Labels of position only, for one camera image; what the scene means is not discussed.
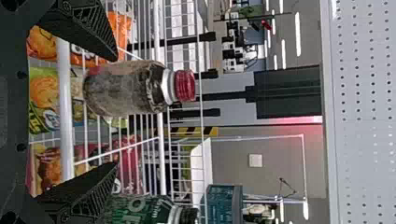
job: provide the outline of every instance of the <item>product packaging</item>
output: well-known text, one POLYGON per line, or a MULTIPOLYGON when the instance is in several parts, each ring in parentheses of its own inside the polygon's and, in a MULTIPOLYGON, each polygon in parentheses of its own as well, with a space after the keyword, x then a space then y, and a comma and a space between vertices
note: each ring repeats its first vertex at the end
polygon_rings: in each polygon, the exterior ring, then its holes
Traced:
POLYGON ((167 196, 112 195, 100 223, 195 224, 197 208, 179 207, 167 196))
MULTIPOLYGON (((73 69, 70 74, 74 126, 83 126, 82 72, 73 69)), ((60 107, 58 73, 56 69, 31 67, 29 93, 29 132, 39 134, 58 131, 60 129, 60 107)), ((88 122, 97 120, 97 116, 90 109, 88 109, 87 117, 88 122)))
MULTIPOLYGON (((125 53, 122 50, 127 49, 128 36, 131 35, 132 30, 132 19, 120 14, 117 11, 109 11, 107 14, 108 21, 110 23, 113 34, 116 37, 117 46, 119 50, 119 60, 125 59, 125 53)), ((39 60, 45 60, 49 62, 56 61, 56 36, 41 29, 38 26, 34 26, 29 33, 26 40, 27 53, 30 57, 37 58, 39 60)), ((74 65, 83 65, 83 50, 81 47, 74 44, 70 45, 70 61, 74 65)), ((105 59, 98 58, 93 53, 85 50, 85 66, 93 67, 96 63, 106 63, 105 59)))
MULTIPOLYGON (((130 136, 130 144, 134 144, 134 140, 135 136, 130 136)), ((113 140, 111 148, 118 149, 127 146, 128 139, 126 136, 123 136, 121 138, 121 144, 119 139, 113 140)), ((99 146, 97 144, 88 144, 87 149, 89 157, 98 155, 99 146)), ((30 150, 31 158, 28 162, 29 166, 26 172, 26 186, 30 190, 30 193, 36 196, 63 182, 61 151, 58 147, 45 147, 42 144, 33 144, 30 150)), ((102 153, 109 151, 110 146, 108 144, 101 144, 102 153)), ((75 146, 74 153, 75 161, 82 161, 87 158, 84 145, 75 146)), ((140 147, 133 148, 131 152, 128 152, 128 149, 125 149, 121 153, 113 153, 102 158, 102 163, 110 161, 120 163, 114 192, 143 192, 142 176, 140 176, 141 172, 139 172, 141 169, 140 158, 140 147)), ((75 166, 75 176, 82 175, 86 173, 87 170, 90 171, 98 166, 99 160, 89 161, 88 166, 86 163, 77 165, 75 166)))

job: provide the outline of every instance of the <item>orange packaging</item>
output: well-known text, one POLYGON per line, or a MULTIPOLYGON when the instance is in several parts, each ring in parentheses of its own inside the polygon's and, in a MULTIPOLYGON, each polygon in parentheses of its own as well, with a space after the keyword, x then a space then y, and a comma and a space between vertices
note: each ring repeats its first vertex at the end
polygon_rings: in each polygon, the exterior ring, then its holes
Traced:
MULTIPOLYGON (((108 12, 107 17, 111 29, 113 30, 113 34, 116 37, 117 46, 126 50, 128 44, 127 37, 131 35, 132 19, 117 12, 108 12)), ((38 26, 34 26, 30 30, 30 34, 26 40, 26 47, 27 53, 30 57, 49 62, 56 61, 56 36, 38 26)), ((82 48, 71 44, 70 51, 71 64, 82 66, 82 48)), ((119 60, 124 60, 124 57, 125 53, 122 50, 119 50, 119 60)), ((98 63, 106 63, 106 60, 99 58, 98 63)), ((85 50, 85 66, 96 66, 95 55, 87 50, 85 50)))

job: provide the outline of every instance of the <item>store shelf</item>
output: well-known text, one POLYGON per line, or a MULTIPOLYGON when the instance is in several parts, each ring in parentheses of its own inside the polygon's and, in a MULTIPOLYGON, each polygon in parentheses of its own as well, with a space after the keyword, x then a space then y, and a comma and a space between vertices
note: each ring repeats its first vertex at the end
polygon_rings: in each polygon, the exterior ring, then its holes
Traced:
MULTIPOLYGON (((205 43, 199 43, 199 36, 197 36, 204 32, 203 20, 200 18, 197 10, 197 1, 103 0, 102 2, 106 6, 107 13, 112 9, 121 14, 119 16, 121 20, 132 19, 133 21, 131 27, 116 27, 117 32, 115 33, 115 37, 119 40, 119 43, 120 41, 124 41, 125 46, 134 43, 145 43, 144 45, 138 45, 138 49, 132 52, 119 48, 120 51, 127 54, 124 60, 157 60, 166 64, 170 69, 191 69, 200 76, 200 73, 207 68, 207 58, 201 59, 200 57, 200 55, 205 54, 205 43), (125 32, 128 28, 132 29, 131 36, 126 35, 125 39, 119 39, 118 35, 121 32, 125 32), (168 39, 183 36, 196 36, 196 43, 172 47, 168 47, 165 44, 164 47, 160 47, 160 39, 164 39, 166 43, 168 39)), ((89 67, 85 66, 87 64, 85 56, 88 53, 87 51, 82 52, 83 66, 72 66, 77 71, 76 73, 81 76, 86 74, 89 69, 89 67)), ((29 64, 31 67, 59 67, 57 63, 49 63, 34 58, 29 59, 29 64)), ((197 82, 197 88, 200 90, 201 79, 199 78, 197 82)), ((202 102, 196 103, 195 107, 203 115, 202 102)), ((187 153, 184 154, 185 158, 183 160, 174 160, 174 157, 170 156, 172 155, 170 144, 166 145, 166 148, 163 148, 165 146, 163 142, 164 138, 172 141, 170 132, 169 136, 163 135, 164 128, 170 130, 173 126, 173 122, 169 119, 172 110, 168 110, 168 113, 165 115, 168 117, 167 123, 163 123, 163 114, 139 115, 138 117, 134 116, 132 120, 130 118, 115 118, 115 121, 118 121, 118 125, 116 126, 109 125, 101 117, 97 117, 95 122, 88 122, 89 108, 85 104, 83 111, 83 125, 74 127, 68 134, 52 132, 30 135, 29 140, 32 147, 30 163, 34 168, 32 169, 32 173, 28 175, 31 175, 33 178, 34 184, 31 191, 34 196, 36 196, 37 192, 40 192, 37 188, 41 187, 37 183, 41 181, 42 177, 35 174, 38 167, 42 165, 42 161, 37 158, 35 150, 38 148, 59 147, 63 155, 61 157, 63 165, 69 164, 70 161, 72 162, 70 163, 70 167, 63 168, 63 172, 68 170, 68 175, 64 174, 64 180, 72 178, 81 168, 89 171, 95 165, 100 165, 106 161, 118 160, 120 162, 121 173, 118 179, 120 180, 120 185, 124 186, 124 188, 121 188, 123 193, 168 194, 173 199, 176 199, 175 192, 178 191, 186 190, 184 195, 197 193, 191 190, 191 188, 181 189, 180 185, 173 184, 176 181, 178 183, 191 181, 186 178, 183 179, 180 170, 176 171, 180 174, 177 176, 169 176, 168 173, 169 169, 173 169, 173 165, 169 164, 174 164, 176 167, 181 168, 187 163, 190 163, 191 160, 201 161, 201 164, 205 161, 205 154, 203 153, 200 153, 199 156, 187 153), (132 125, 122 126, 122 123, 129 122, 132 122, 132 125), (64 148, 62 142, 68 136, 72 136, 72 144, 75 148, 83 148, 82 156, 79 155, 81 152, 77 152, 70 147, 64 148), (133 141, 125 141, 125 138, 133 139, 133 141), (92 146, 96 147, 93 153, 91 150, 92 146)), ((198 120, 200 120, 201 130, 203 130, 203 116, 198 118, 198 120)), ((201 142, 195 145, 201 145, 204 140, 204 136, 201 133, 201 142)), ((205 179, 202 184, 203 186, 207 186, 205 179)), ((189 197, 181 198, 180 195, 178 194, 180 200, 188 201, 191 199, 189 197)))
POLYGON ((331 223, 393 223, 396 3, 320 4, 331 223))

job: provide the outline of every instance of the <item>glass jar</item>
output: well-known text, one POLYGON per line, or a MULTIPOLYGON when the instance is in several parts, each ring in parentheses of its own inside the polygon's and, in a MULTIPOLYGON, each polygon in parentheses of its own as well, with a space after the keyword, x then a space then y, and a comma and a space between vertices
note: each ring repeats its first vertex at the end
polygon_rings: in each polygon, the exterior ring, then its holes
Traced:
POLYGON ((195 100, 191 70, 173 72, 147 60, 94 67, 85 77, 83 89, 87 106, 105 117, 156 114, 174 102, 195 100))

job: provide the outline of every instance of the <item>metal rack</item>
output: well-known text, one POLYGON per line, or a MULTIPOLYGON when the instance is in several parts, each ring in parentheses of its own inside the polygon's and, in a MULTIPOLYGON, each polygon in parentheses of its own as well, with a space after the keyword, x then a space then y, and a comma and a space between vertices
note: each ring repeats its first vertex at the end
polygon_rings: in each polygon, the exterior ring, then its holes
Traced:
MULTIPOLYGON (((202 95, 201 72, 208 65, 206 64, 206 60, 200 57, 205 45, 204 43, 200 43, 199 34, 202 34, 205 28, 199 17, 198 0, 103 0, 102 2, 105 4, 107 12, 109 4, 113 4, 115 10, 120 12, 122 17, 133 20, 131 28, 132 36, 126 36, 125 40, 123 40, 126 44, 132 44, 133 46, 134 43, 144 43, 143 45, 139 44, 138 49, 133 49, 132 52, 119 48, 120 51, 128 55, 125 57, 125 60, 157 60, 174 70, 191 69, 199 76, 199 80, 197 80, 197 94, 198 96, 202 95), (196 36, 196 43, 184 46, 167 46, 169 40, 185 35, 196 36), (164 47, 160 47, 161 39, 164 39, 164 47), (188 57, 178 57, 178 55, 183 56, 183 53, 188 57)), ((127 27, 116 27, 116 29, 115 37, 119 40, 119 32, 122 29, 127 29, 127 27)), ((85 169, 88 171, 90 169, 90 162, 95 161, 98 164, 102 164, 104 160, 113 160, 113 157, 118 155, 120 157, 120 172, 128 173, 129 176, 128 180, 124 179, 124 175, 120 176, 120 184, 122 186, 129 186, 129 188, 121 188, 121 191, 124 193, 166 195, 169 190, 173 191, 166 188, 165 173, 167 169, 165 167, 166 164, 172 164, 174 161, 172 160, 172 156, 165 159, 165 156, 169 155, 168 150, 170 148, 164 147, 163 114, 134 115, 133 120, 130 120, 130 118, 116 118, 119 122, 119 127, 112 127, 105 124, 103 122, 104 118, 100 117, 97 117, 97 122, 95 123, 88 122, 88 108, 84 105, 84 125, 82 127, 73 127, 72 108, 70 106, 72 104, 70 98, 70 68, 74 66, 70 64, 69 43, 58 39, 57 51, 57 63, 48 63, 33 58, 29 60, 30 66, 57 68, 60 87, 60 119, 62 123, 62 128, 59 132, 30 135, 29 140, 32 148, 41 145, 44 147, 59 147, 61 149, 63 181, 75 176, 75 168, 77 166, 85 165, 85 169), (134 143, 128 141, 126 145, 122 144, 122 138, 125 137, 121 132, 121 124, 123 122, 127 124, 132 122, 133 125, 127 125, 127 134, 125 135, 127 139, 131 139, 132 135, 134 135, 134 143), (75 161, 74 146, 83 146, 85 155, 88 155, 89 144, 97 144, 97 155, 75 161), (129 170, 122 170, 124 167, 128 167, 129 170), (135 179, 132 172, 139 173, 135 176, 135 179)), ((88 68, 85 66, 85 54, 87 53, 86 51, 82 52, 81 74, 85 74, 88 71, 88 68)), ((201 113, 199 120, 201 130, 203 130, 203 102, 200 101, 195 106, 195 109, 201 113)), ((167 127, 173 126, 170 120, 171 113, 185 110, 191 110, 191 108, 168 108, 165 115, 168 117, 167 127)), ((170 128, 168 130, 168 138, 172 139, 173 133, 170 132, 170 128)), ((201 133, 201 143, 204 141, 204 134, 201 133)), ((205 155, 202 155, 199 159, 204 161, 205 155)), ((35 165, 35 153, 33 150, 31 150, 31 163, 35 165)))
MULTIPOLYGON (((210 144, 204 135, 204 103, 203 103, 203 89, 201 72, 210 67, 206 64, 205 57, 201 57, 205 45, 200 41, 199 34, 205 32, 205 28, 201 26, 201 21, 198 13, 199 0, 103 0, 103 3, 114 4, 114 8, 122 12, 125 18, 132 18, 132 45, 139 44, 137 49, 132 48, 132 52, 123 51, 128 57, 125 60, 157 60, 164 63, 167 67, 173 70, 177 69, 191 69, 198 74, 197 81, 197 96, 199 102, 183 105, 181 108, 168 108, 166 117, 166 127, 164 127, 163 114, 158 115, 134 115, 133 120, 130 118, 115 118, 118 122, 118 127, 102 122, 103 118, 97 117, 95 123, 89 123, 88 108, 84 105, 84 125, 82 127, 73 127, 72 110, 70 102, 70 46, 68 43, 59 39, 57 42, 58 48, 58 62, 47 63, 30 59, 31 66, 57 67, 59 74, 60 85, 60 102, 61 102, 61 123, 62 129, 57 133, 46 133, 40 135, 30 136, 30 145, 43 145, 44 147, 60 147, 62 152, 62 166, 63 166, 63 180, 71 179, 75 176, 75 167, 84 165, 86 171, 90 168, 90 162, 97 162, 102 164, 105 160, 114 159, 113 156, 120 157, 120 172, 127 173, 127 180, 125 175, 120 176, 120 185, 128 186, 121 188, 124 193, 143 193, 143 194, 170 194, 172 199, 184 206, 195 206, 198 208, 204 207, 207 210, 206 203, 201 204, 200 198, 204 198, 207 202, 205 188, 208 184, 213 183, 211 178, 211 153, 205 148, 210 144), (196 42, 186 44, 183 46, 167 46, 168 40, 179 38, 182 36, 196 36, 196 42), (160 40, 164 40, 164 46, 160 46, 160 40), (170 119, 173 113, 180 111, 199 110, 200 118, 183 120, 185 125, 198 126, 200 131, 185 133, 172 133, 171 127, 175 124, 170 119), (127 134, 122 134, 122 123, 125 120, 127 124, 132 122, 133 125, 127 125, 127 134), (198 137, 191 141, 188 139, 180 139, 183 134, 194 134, 198 137), (123 135, 128 139, 126 145, 122 144, 123 135), (89 158, 75 161, 74 146, 83 146, 85 155, 89 153, 89 144, 97 144, 98 153, 89 158), (192 147, 193 150, 185 150, 182 147, 192 147), (190 165, 188 167, 182 164, 185 161, 196 161, 198 165, 190 165), (177 175, 173 175, 173 171, 177 170, 177 175), (182 178, 181 171, 189 171, 195 173, 201 178, 182 178), (183 191, 181 185, 184 183, 199 183, 199 188, 183 191), (190 194, 190 198, 181 197, 181 194, 190 194)), ((128 43, 128 36, 125 38, 125 43, 128 43)), ((82 53, 83 66, 81 73, 87 72, 85 66, 85 51, 82 53)), ((304 145, 304 137, 302 135, 286 136, 298 137, 302 139, 304 145)), ((271 137, 260 137, 260 139, 271 139, 271 137)), ((233 141, 233 139, 213 139, 213 141, 233 141)), ((31 151, 31 160, 34 163, 35 155, 31 151)), ((299 200, 279 200, 279 198, 271 198, 265 203, 278 203, 283 207, 285 203, 302 204, 307 211, 307 195, 304 190, 304 197, 299 200)))

